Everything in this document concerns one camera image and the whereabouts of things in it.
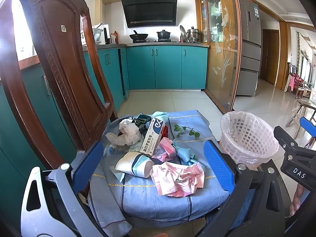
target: tiled floor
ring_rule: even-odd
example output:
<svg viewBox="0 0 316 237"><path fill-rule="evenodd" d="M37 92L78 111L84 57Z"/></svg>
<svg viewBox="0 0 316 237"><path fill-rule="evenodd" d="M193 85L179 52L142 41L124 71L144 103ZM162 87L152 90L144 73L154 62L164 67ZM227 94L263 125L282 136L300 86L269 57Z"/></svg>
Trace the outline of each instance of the tiled floor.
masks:
<svg viewBox="0 0 316 237"><path fill-rule="evenodd" d="M233 106L236 111L248 111L265 120L273 128L280 125L286 132L294 136L297 126L292 123L288 128L285 124L289 121L298 107L298 102L292 93L284 93L271 84L259 80L257 92L254 97L237 96ZM118 116L137 115L139 113L152 114L155 111L186 111L198 110L210 122L210 129L216 139L221 138L220 120L222 113L204 92L198 91L144 91L130 92L129 97L121 105ZM311 117L312 111L307 110L305 117ZM296 142L304 146L311 136L301 130ZM275 165L280 169L284 158L284 150L279 148L273 156ZM291 199L296 186L294 180L280 171Z"/></svg>

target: brown bottle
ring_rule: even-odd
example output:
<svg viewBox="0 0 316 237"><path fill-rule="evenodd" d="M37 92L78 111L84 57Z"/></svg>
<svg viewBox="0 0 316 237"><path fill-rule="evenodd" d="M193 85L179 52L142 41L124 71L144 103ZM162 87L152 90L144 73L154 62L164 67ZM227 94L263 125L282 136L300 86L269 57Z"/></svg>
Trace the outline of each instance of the brown bottle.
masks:
<svg viewBox="0 0 316 237"><path fill-rule="evenodd" d="M114 31L114 33L113 34L111 34L111 35L113 35L113 36L115 36L115 43L116 44L119 44L119 34L116 32L116 31Z"/></svg>

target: range hood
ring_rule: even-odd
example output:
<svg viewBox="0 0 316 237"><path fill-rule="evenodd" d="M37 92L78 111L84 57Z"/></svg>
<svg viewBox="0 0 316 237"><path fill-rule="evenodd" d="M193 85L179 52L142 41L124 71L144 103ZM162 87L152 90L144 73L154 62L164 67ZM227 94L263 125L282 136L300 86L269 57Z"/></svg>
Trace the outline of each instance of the range hood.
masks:
<svg viewBox="0 0 316 237"><path fill-rule="evenodd" d="M127 27L176 26L177 0L122 0Z"/></svg>

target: human hand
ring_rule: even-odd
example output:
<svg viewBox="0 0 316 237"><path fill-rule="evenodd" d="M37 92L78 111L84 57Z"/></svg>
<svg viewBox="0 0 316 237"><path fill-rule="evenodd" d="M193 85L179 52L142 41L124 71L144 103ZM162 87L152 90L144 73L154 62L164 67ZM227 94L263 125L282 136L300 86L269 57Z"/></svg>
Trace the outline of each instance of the human hand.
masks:
<svg viewBox="0 0 316 237"><path fill-rule="evenodd" d="M297 188L296 188L296 192L294 194L294 198L293 198L292 204L290 206L290 215L291 216L294 216L295 212L297 210L299 210L299 208L301 206L300 197L302 196L303 192L304 192L304 187L298 183L297 184Z"/></svg>

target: refrigerator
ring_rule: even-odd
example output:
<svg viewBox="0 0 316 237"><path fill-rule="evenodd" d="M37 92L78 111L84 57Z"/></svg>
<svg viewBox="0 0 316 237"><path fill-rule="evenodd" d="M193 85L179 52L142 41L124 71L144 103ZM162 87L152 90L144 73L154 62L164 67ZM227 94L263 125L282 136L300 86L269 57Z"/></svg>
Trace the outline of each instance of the refrigerator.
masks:
<svg viewBox="0 0 316 237"><path fill-rule="evenodd" d="M236 95L254 96L261 60L261 24L258 5L239 0L241 9L242 50Z"/></svg>

